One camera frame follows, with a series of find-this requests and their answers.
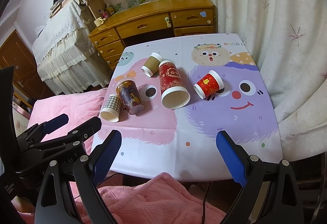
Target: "screw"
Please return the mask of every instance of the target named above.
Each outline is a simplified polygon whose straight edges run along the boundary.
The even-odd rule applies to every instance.
[[[57,164],[56,160],[50,161],[50,167],[56,166],[56,164]]]
[[[259,158],[256,155],[251,155],[250,156],[250,160],[252,160],[252,161],[258,161]]]
[[[88,155],[83,155],[80,157],[80,161],[87,161],[89,159]]]
[[[288,166],[288,165],[289,165],[289,162],[288,162],[287,160],[282,160],[282,164],[283,164],[284,166]]]

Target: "cartoon red nose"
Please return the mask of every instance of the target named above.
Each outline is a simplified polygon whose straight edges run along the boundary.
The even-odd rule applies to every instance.
[[[237,90],[232,92],[232,97],[234,99],[240,99],[241,98],[241,93],[239,93]]]

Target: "blue sticky note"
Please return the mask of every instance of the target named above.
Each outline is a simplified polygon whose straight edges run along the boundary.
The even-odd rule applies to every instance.
[[[207,16],[207,13],[205,11],[202,11],[202,12],[200,12],[200,16],[201,17],[206,17]]]

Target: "wooden drawer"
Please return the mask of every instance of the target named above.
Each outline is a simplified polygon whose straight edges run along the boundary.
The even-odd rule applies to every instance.
[[[175,28],[214,25],[214,14],[212,8],[196,8],[172,11],[170,16]]]
[[[108,43],[118,41],[120,38],[115,31],[115,28],[107,29],[99,34],[94,35],[90,38],[95,47],[100,47]]]
[[[166,29],[171,27],[171,22],[168,13],[139,18],[116,27],[119,36],[127,38],[141,33],[154,31],[158,29]]]
[[[112,42],[98,48],[98,52],[102,55],[103,58],[120,54],[123,51],[124,51],[124,45],[121,41]]]
[[[175,29],[175,35],[187,36],[187,35],[198,35],[198,34],[210,34],[215,33],[214,26],[194,26]]]
[[[110,57],[106,57],[106,58],[104,58],[104,61],[107,62],[108,66],[113,68],[113,67],[117,66],[121,55],[122,54],[120,53],[120,54],[116,54],[116,55],[113,55],[113,56],[110,56]]]

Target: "curtain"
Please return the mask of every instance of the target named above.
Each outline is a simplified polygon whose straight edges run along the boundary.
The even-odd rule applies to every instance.
[[[260,69],[284,158],[327,150],[327,0],[211,0],[218,33],[237,33]]]

